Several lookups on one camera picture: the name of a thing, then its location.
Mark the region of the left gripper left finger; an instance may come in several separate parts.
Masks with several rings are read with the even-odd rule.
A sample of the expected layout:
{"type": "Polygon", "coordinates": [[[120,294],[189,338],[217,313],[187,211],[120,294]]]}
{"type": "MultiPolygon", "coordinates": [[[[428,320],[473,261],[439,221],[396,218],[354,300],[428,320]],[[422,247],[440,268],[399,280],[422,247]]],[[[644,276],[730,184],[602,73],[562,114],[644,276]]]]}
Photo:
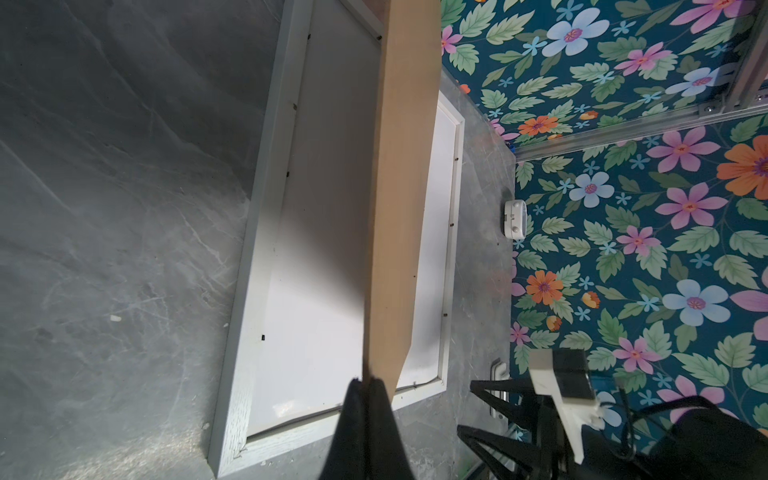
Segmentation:
{"type": "Polygon", "coordinates": [[[320,480],[364,480],[366,473],[366,394],[360,380],[350,382],[320,480]]]}

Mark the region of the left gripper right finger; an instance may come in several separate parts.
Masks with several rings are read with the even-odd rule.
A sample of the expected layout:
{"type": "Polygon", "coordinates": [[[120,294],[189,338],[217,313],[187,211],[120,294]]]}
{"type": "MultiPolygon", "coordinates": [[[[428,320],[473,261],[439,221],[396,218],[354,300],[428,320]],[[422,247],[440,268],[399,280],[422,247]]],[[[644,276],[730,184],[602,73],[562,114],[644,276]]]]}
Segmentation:
{"type": "Polygon", "coordinates": [[[373,480],[413,480],[385,384],[374,378],[367,390],[367,475],[373,480]]]}

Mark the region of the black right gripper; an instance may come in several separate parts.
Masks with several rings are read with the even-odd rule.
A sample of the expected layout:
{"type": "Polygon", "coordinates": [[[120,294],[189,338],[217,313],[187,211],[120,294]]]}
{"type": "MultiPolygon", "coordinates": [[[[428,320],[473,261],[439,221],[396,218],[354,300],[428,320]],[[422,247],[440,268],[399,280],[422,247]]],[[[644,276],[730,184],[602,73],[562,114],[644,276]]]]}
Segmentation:
{"type": "Polygon", "coordinates": [[[536,428],[533,445],[475,427],[457,426],[459,439],[497,479],[527,479],[532,471],[534,479],[650,479],[638,465],[617,456],[618,441],[607,440],[600,428],[582,429],[585,458],[577,464],[553,402],[544,400],[540,407],[528,377],[473,380],[470,391],[510,423],[522,429],[536,428]]]}

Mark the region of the brown frame backing board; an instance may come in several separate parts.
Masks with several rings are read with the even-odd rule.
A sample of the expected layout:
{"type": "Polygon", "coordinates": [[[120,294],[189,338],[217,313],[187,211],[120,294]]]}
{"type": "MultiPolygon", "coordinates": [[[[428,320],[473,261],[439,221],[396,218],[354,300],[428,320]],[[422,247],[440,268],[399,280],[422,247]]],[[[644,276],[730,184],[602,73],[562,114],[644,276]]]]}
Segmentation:
{"type": "Polygon", "coordinates": [[[441,75],[436,1],[385,8],[373,148],[363,380],[393,396],[412,341],[441,75]]]}

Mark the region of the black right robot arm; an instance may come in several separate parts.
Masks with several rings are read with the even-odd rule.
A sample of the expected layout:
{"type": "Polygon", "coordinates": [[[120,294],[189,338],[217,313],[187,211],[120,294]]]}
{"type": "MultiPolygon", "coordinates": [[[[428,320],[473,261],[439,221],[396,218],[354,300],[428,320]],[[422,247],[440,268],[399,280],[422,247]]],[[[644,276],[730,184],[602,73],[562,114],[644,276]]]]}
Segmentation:
{"type": "Polygon", "coordinates": [[[530,441],[460,425],[457,435],[498,479],[764,479],[767,437],[695,395],[640,410],[621,399],[622,434],[610,441],[593,430],[582,433],[585,457],[577,463],[554,401],[535,393],[528,379],[476,380],[470,390],[507,420],[527,431],[530,441]],[[642,453],[634,429],[663,412],[683,414],[664,428],[662,438],[642,453]]]}

